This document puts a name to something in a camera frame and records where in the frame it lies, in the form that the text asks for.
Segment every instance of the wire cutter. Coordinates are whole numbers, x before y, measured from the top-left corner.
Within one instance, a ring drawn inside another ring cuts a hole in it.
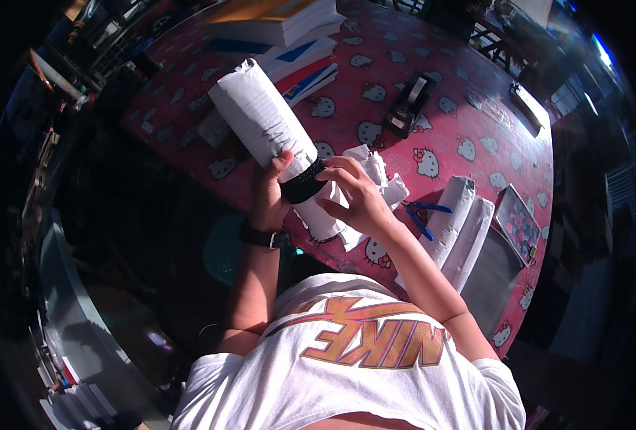
[[[426,227],[423,225],[421,220],[418,219],[418,215],[416,215],[416,212],[414,212],[411,209],[410,206],[413,206],[414,208],[417,208],[417,209],[430,209],[432,211],[442,211],[442,212],[446,212],[446,213],[452,213],[452,209],[451,208],[448,208],[447,206],[443,206],[441,204],[421,203],[421,202],[406,202],[406,201],[402,202],[402,204],[406,208],[406,212],[409,214],[411,219],[414,220],[414,224],[416,224],[416,227],[418,227],[418,229],[421,231],[421,233],[423,233],[423,235],[426,236],[428,238],[428,240],[430,240],[430,241],[432,241],[435,238],[433,237],[433,235],[430,234],[430,231],[428,231],[428,229],[426,229]]]

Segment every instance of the black tape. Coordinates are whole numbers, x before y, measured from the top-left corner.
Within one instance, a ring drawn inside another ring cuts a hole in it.
[[[325,170],[323,160],[318,157],[301,175],[280,184],[282,197],[291,204],[303,203],[321,191],[328,181],[316,181],[318,173]]]

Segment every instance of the pink tablecloth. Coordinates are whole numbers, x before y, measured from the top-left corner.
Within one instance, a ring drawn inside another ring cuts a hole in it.
[[[387,163],[387,174],[404,179],[410,200],[437,201],[450,176],[457,175],[475,180],[478,194],[497,204],[498,192],[511,183],[545,227],[535,264],[520,274],[498,325],[494,346],[503,357],[528,308],[545,254],[553,194],[550,130],[534,137],[509,101],[511,78],[460,40],[366,1],[338,0],[338,10],[348,21],[332,35],[338,42],[337,80],[294,107],[319,153],[326,157],[363,143],[374,146]],[[193,16],[149,47],[151,57],[165,66],[138,92],[123,126],[225,202],[248,211],[254,161],[215,159],[190,130],[210,104],[207,91],[234,65],[199,49],[207,38],[198,21]],[[398,86],[414,70],[434,73],[442,81],[414,133],[401,140],[379,124]],[[152,130],[142,127],[144,120]],[[404,210],[395,213],[418,235]],[[372,277],[403,295],[394,282],[394,265],[375,241],[346,253],[339,240],[316,243],[293,212],[285,227],[293,243],[318,260]]]

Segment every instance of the black tape dispenser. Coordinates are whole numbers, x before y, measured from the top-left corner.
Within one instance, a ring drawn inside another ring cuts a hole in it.
[[[431,76],[418,70],[414,71],[404,90],[394,101],[390,112],[383,119],[383,127],[402,139],[409,137],[409,133],[421,117],[423,109],[437,87],[438,82]]]

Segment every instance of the black fabric band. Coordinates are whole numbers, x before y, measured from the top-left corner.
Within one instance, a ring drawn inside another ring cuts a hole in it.
[[[281,248],[282,245],[289,243],[289,232],[284,228],[276,233],[256,230],[249,225],[247,218],[244,220],[242,229],[239,231],[239,239],[245,244],[258,245],[270,249],[278,249]]]
[[[325,170],[323,160],[318,157],[301,175],[280,184],[282,197],[291,204],[303,203],[321,191],[328,181],[316,181],[318,173]]]

